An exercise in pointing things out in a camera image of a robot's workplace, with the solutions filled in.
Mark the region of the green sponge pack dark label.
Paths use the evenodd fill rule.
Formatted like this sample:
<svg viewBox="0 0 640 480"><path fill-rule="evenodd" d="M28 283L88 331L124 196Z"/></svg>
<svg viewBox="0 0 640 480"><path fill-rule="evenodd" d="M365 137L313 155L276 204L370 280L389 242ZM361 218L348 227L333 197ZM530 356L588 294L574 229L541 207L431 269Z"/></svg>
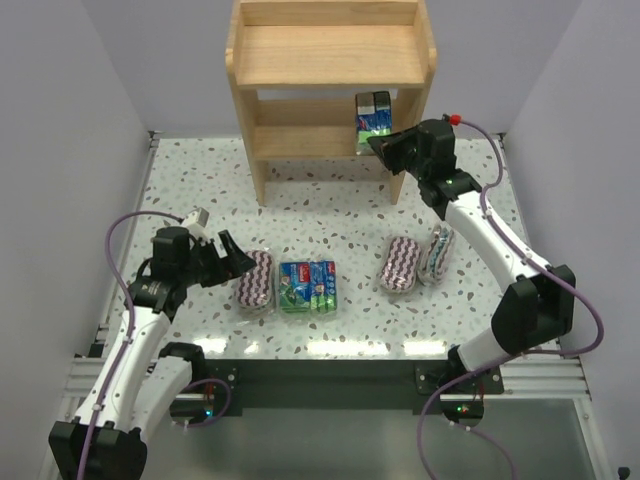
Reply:
<svg viewBox="0 0 640 480"><path fill-rule="evenodd" d="M282 262L278 271L278 300L286 314L308 313L311 306L309 262Z"/></svg>

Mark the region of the green sponge pack white label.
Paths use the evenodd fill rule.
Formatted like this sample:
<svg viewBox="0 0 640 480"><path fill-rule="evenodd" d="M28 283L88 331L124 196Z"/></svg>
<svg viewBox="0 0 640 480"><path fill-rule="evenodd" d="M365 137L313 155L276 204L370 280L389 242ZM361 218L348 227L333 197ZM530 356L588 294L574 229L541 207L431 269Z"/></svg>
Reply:
<svg viewBox="0 0 640 480"><path fill-rule="evenodd" d="M392 100L388 90L355 95L355 153L371 155L370 137L392 133Z"/></svg>

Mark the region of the purple wavy sponge pack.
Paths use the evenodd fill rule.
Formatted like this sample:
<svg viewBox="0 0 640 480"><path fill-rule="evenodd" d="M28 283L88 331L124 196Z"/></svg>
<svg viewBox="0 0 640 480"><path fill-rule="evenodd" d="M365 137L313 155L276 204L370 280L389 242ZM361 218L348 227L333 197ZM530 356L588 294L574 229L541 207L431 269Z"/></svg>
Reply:
<svg viewBox="0 0 640 480"><path fill-rule="evenodd" d="M420 244L406 236L393 237L379 273L381 287L394 294L408 293L417 279Z"/></svg>
<svg viewBox="0 0 640 480"><path fill-rule="evenodd" d="M247 255L256 265L239 278L234 300L241 314L265 314L275 307L275 259L266 250L252 250Z"/></svg>
<svg viewBox="0 0 640 480"><path fill-rule="evenodd" d="M437 224L420 256L417 277L423 285L439 284L449 265L454 250L455 232L444 223Z"/></svg>

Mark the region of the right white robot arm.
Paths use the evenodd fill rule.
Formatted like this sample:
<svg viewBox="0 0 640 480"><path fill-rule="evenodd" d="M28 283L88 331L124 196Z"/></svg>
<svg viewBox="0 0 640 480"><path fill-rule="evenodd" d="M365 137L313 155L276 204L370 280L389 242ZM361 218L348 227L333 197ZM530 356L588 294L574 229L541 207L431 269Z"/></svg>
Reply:
<svg viewBox="0 0 640 480"><path fill-rule="evenodd" d="M442 384L472 378L568 333L576 284L569 267L554 267L530 250L489 205L478 181L458 167L456 122L425 120L368 140L387 170L416 179L423 202L477 252L502 293L489 327L450 348Z"/></svg>

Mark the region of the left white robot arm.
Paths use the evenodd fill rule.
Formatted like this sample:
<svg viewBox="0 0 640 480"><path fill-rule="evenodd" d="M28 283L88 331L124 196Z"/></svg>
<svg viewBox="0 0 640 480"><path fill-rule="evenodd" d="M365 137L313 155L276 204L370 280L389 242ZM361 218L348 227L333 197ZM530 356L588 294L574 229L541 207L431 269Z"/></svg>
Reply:
<svg viewBox="0 0 640 480"><path fill-rule="evenodd" d="M200 346L159 343L190 287L218 286L255 267L228 232L219 237L223 255L190 227L156 232L151 257L125 291L120 330L93 387L73 418L49 434L62 478L140 478L150 438L176 396L211 382Z"/></svg>

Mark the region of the green heavy duty sponge pack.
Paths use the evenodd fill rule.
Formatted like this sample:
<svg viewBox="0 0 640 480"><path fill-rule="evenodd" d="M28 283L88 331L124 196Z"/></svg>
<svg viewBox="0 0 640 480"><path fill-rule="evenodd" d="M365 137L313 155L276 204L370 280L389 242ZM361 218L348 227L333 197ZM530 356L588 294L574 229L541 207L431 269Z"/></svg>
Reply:
<svg viewBox="0 0 640 480"><path fill-rule="evenodd" d="M334 261L310 263L310 308L314 314L329 314L337 310L337 282Z"/></svg>

